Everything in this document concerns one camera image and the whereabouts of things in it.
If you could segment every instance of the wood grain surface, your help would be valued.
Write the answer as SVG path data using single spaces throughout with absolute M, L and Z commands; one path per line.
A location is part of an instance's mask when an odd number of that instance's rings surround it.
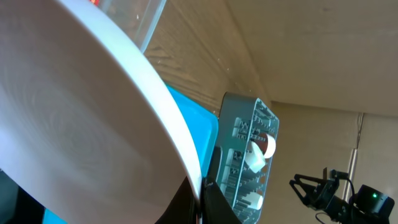
M 168 0 L 145 56 L 168 85 L 215 114 L 226 91 L 271 105 L 224 0 Z

